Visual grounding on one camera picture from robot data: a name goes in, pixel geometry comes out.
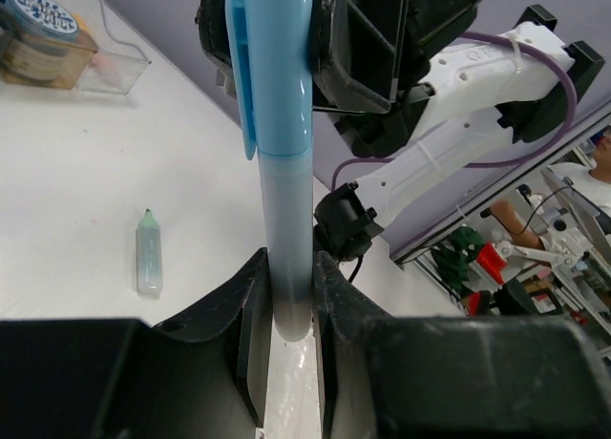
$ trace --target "green highlighter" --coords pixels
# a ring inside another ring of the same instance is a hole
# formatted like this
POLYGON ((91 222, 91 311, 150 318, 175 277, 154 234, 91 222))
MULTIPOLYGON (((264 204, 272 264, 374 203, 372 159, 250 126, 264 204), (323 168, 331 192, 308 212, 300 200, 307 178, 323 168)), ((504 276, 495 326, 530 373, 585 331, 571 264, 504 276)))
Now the green highlighter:
POLYGON ((136 229, 136 259, 138 294, 157 299, 163 289, 161 231, 148 208, 136 229))

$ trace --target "marker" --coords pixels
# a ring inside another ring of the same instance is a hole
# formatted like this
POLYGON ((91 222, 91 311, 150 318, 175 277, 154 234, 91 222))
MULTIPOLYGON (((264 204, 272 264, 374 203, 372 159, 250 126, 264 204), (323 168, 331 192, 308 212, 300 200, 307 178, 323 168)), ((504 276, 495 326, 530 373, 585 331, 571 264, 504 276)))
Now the marker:
POLYGON ((136 229, 136 261, 138 294, 157 299, 163 289, 161 231, 148 208, 136 229))
POLYGON ((274 320, 288 341, 311 323, 313 0, 225 0, 246 157, 258 151, 274 320))

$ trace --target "black bracket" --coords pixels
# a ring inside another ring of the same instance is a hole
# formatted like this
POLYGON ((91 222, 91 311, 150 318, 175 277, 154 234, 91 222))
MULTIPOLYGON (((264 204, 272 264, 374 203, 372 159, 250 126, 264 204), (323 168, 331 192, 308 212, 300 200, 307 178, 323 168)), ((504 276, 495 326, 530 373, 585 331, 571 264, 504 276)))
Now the black bracket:
POLYGON ((271 326, 264 249, 154 328, 0 323, 0 437, 252 439, 263 427, 271 326))
MULTIPOLYGON (((575 324, 396 319, 325 252, 313 279, 324 438, 608 437, 611 381, 575 324)), ((154 328, 0 323, 0 437, 252 439, 265 414, 269 293, 260 250, 154 328)))
POLYGON ((315 248, 327 251, 336 261, 352 261, 364 256, 371 240, 384 229, 373 220, 372 208, 365 209, 354 191, 356 183, 346 183, 327 194, 316 206, 315 248))
POLYGON ((394 103, 387 114, 344 115, 335 128, 356 157, 388 157, 408 144, 434 95, 431 86, 420 84, 394 103))
POLYGON ((608 437, 611 382, 568 320, 393 318, 327 253, 314 299, 325 439, 608 437))

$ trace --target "pen clip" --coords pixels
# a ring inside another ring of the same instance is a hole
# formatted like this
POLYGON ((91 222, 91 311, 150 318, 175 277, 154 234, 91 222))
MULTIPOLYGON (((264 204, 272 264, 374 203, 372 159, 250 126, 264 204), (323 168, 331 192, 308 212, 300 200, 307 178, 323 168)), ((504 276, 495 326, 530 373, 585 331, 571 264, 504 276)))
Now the pen clip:
POLYGON ((225 0, 225 20, 231 66, 236 84, 236 98, 242 122, 244 151, 248 160, 255 156, 257 150, 257 133, 253 117, 252 86, 250 82, 250 59, 248 58, 248 34, 246 31, 246 14, 244 0, 225 0))

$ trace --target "white cable tie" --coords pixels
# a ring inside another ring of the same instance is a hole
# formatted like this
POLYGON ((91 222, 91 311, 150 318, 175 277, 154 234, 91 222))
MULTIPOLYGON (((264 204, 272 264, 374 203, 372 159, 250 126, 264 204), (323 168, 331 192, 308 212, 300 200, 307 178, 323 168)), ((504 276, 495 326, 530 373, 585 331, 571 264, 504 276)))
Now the white cable tie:
POLYGON ((514 48, 514 58, 516 59, 516 73, 520 73, 522 71, 522 51, 519 48, 519 44, 517 43, 517 35, 515 32, 511 32, 508 34, 509 41, 512 42, 512 47, 514 48))
POLYGON ((458 211, 458 215, 462 217, 463 221, 467 223, 468 222, 467 215, 465 215, 465 212, 462 211, 462 208, 460 208, 460 205, 456 205, 456 211, 458 211))
POLYGON ((424 146, 424 143, 421 140, 419 140, 416 142, 416 144, 418 145, 418 147, 420 148, 424 156, 426 156, 427 159, 431 162, 432 166, 437 171, 439 176, 441 176, 443 179, 446 179, 448 176, 444 173, 443 169, 439 167, 439 164, 437 163, 435 158, 432 156, 432 154, 429 152, 429 150, 427 150, 427 147, 424 146))

